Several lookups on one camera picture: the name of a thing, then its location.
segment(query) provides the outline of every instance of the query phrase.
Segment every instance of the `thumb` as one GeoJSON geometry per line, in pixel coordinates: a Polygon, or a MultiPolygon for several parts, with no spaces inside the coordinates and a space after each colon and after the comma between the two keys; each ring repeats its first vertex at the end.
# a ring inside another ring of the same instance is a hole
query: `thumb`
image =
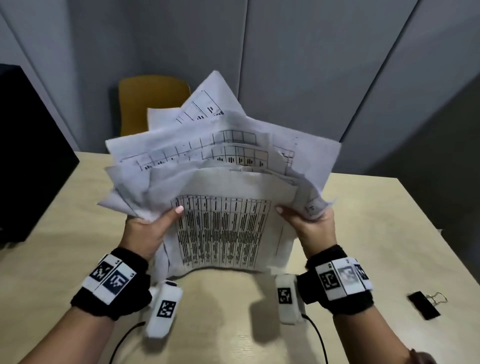
{"type": "Polygon", "coordinates": [[[168,228],[183,216],[183,206],[173,207],[153,222],[157,233],[163,236],[168,228]]]}
{"type": "Polygon", "coordinates": [[[283,219],[288,222],[295,230],[301,230],[302,226],[305,224],[303,217],[300,214],[286,206],[277,206],[275,207],[277,213],[283,217],[283,219]]]}

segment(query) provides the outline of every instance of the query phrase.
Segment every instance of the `black box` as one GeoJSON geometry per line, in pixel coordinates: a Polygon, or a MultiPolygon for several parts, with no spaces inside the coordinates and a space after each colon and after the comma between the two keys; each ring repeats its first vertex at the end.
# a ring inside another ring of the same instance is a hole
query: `black box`
{"type": "Polygon", "coordinates": [[[22,68],[0,64],[0,243],[25,241],[79,160],[22,68]]]}

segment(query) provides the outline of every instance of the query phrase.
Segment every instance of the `forearm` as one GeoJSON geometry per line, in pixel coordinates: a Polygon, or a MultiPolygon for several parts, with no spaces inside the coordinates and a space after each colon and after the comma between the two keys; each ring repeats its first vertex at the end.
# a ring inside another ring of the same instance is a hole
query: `forearm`
{"type": "Polygon", "coordinates": [[[95,364],[113,326],[108,317],[72,307],[19,364],[95,364]]]}
{"type": "Polygon", "coordinates": [[[375,306],[356,315],[336,315],[334,323],[350,364],[404,364],[408,349],[375,306]]]}

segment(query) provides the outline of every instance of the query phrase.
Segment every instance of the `wrist strap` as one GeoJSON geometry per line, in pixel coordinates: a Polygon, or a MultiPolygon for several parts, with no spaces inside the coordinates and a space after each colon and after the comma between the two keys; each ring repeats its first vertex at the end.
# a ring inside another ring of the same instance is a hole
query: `wrist strap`
{"type": "Polygon", "coordinates": [[[118,320],[146,307],[149,292],[148,262],[134,252],[116,248],[98,263],[72,298],[71,305],[94,316],[118,320]]]}
{"type": "Polygon", "coordinates": [[[373,306],[370,280],[340,245],[312,256],[306,268],[306,273],[297,276],[297,287],[306,304],[318,302],[334,316],[354,315],[373,306]],[[349,282],[349,276],[355,279],[349,282]]]}

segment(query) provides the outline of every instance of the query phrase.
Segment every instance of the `hand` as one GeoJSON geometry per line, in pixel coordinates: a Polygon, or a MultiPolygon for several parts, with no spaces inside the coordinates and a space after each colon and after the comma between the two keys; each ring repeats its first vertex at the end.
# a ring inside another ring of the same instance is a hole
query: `hand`
{"type": "Polygon", "coordinates": [[[119,247],[131,250],[149,261],[163,242],[170,225],[183,215],[183,206],[167,211],[154,222],[128,216],[119,247]]]}
{"type": "Polygon", "coordinates": [[[316,221],[306,220],[298,212],[285,206],[277,206],[276,211],[297,232],[307,259],[336,245],[335,221],[331,208],[325,210],[316,221]]]}

